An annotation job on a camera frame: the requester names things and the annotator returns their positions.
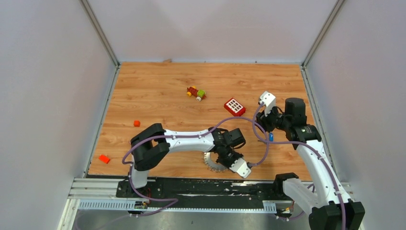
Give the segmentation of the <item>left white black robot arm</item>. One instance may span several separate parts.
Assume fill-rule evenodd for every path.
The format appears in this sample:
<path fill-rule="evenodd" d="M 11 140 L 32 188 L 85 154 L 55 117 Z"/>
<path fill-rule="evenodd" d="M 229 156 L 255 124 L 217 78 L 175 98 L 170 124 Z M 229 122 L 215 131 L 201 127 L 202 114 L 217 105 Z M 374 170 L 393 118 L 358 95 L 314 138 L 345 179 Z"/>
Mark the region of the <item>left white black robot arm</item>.
<path fill-rule="evenodd" d="M 164 129 L 161 123 L 152 124 L 130 139 L 130 150 L 123 157 L 129 164 L 128 192 L 141 198 L 147 191 L 149 171 L 155 168 L 169 153 L 184 151 L 213 152 L 216 162 L 242 178 L 247 178 L 251 169 L 243 154 L 236 150 L 245 144 L 240 129 L 228 131 L 211 127 L 195 132 Z"/>

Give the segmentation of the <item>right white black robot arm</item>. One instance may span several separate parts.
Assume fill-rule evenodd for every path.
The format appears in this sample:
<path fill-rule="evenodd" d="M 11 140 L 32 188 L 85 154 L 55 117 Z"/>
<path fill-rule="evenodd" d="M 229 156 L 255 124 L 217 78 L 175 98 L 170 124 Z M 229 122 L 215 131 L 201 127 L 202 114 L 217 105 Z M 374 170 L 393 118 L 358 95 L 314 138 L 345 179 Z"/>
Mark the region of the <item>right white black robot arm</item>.
<path fill-rule="evenodd" d="M 308 216 L 312 230 L 358 230 L 365 208 L 360 201 L 352 200 L 335 174 L 321 135 L 307 122 L 304 100 L 288 98 L 282 111 L 275 96 L 265 92 L 258 104 L 263 111 L 256 112 L 256 122 L 268 133 L 274 129 L 285 132 L 285 143 L 291 144 L 303 159 L 315 189 L 310 191 L 294 173 L 278 174 L 273 187 L 275 197 L 295 201 Z"/>

